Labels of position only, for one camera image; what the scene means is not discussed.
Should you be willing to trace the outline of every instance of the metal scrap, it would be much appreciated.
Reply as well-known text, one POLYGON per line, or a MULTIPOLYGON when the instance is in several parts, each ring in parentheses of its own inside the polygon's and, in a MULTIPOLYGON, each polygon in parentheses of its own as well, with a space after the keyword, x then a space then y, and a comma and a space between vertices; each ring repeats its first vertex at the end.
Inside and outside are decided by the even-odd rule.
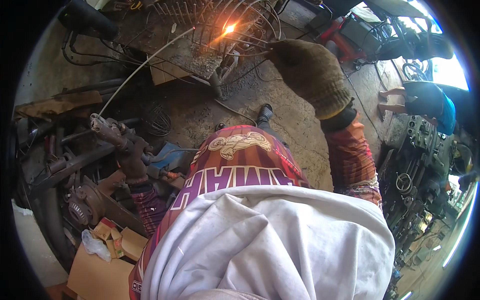
POLYGON ((75 108, 97 103, 102 103, 102 97, 98 91, 53 96, 51 98, 16 106, 13 117, 16 120, 35 117, 51 122, 52 115, 59 115, 75 108))

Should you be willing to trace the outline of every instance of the gloved hand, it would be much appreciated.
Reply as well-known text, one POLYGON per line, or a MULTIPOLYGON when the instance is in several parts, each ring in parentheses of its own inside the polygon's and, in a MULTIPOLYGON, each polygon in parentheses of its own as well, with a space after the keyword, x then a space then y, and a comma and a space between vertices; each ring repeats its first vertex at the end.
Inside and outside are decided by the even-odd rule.
POLYGON ((128 185, 134 185, 148 180, 147 167, 141 160, 144 152, 153 151, 152 147, 141 137, 134 134, 126 134, 125 138, 128 138, 133 142, 133 149, 126 152, 117 152, 117 161, 125 174, 125 182, 128 185))
POLYGON ((324 46, 295 39, 269 46, 273 51, 265 57, 273 62, 285 84, 313 106, 319 120, 337 115, 351 102, 340 64, 324 46))

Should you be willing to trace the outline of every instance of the sneaker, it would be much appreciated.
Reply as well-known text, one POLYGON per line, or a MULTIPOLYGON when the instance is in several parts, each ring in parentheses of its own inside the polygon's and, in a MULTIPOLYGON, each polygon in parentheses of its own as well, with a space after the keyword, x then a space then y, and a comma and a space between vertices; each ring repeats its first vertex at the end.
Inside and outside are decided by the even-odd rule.
POLYGON ((270 104, 264 104, 262 108, 260 109, 260 112, 258 113, 257 116, 257 123, 259 121, 269 121, 270 118, 273 116, 273 108, 270 104))

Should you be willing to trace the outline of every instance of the welding torch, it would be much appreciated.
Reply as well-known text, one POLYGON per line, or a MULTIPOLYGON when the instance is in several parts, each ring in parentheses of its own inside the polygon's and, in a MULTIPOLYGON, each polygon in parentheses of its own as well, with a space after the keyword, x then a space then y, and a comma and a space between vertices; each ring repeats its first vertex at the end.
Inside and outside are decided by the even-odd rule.
MULTIPOLYGON (((112 118, 104 119, 98 114, 93 113, 90 115, 90 126, 100 140, 114 145, 117 151, 126 153, 133 151, 133 142, 123 135, 126 133, 134 134, 134 131, 128 128, 124 123, 118 122, 112 118)), ((148 166, 151 163, 156 163, 164 160, 169 154, 177 151, 197 152, 198 149, 171 149, 162 156, 154 156, 148 153, 142 153, 141 160, 146 166, 148 166)))

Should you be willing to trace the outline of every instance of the cardboard box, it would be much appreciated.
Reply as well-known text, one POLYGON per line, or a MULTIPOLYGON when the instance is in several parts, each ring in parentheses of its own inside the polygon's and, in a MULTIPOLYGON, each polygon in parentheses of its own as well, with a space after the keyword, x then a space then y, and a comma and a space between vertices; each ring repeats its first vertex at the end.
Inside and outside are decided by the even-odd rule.
POLYGON ((121 259, 107 263, 87 254, 81 244, 73 261, 67 287, 85 300, 130 300, 128 276, 133 269, 121 259))
POLYGON ((112 228, 115 228, 115 224, 104 217, 97 224, 93 232, 102 240, 108 240, 111 237, 112 228))
POLYGON ((111 235, 112 235, 111 241, 114 248, 115 257, 121 258, 122 256, 125 255, 125 252, 123 251, 123 248, 121 246, 122 235, 119 233, 119 231, 116 228, 112 228, 111 235))
POLYGON ((142 252, 147 245, 148 239, 139 235, 135 231, 125 227, 121 232, 121 247, 125 253, 125 256, 138 261, 142 252))

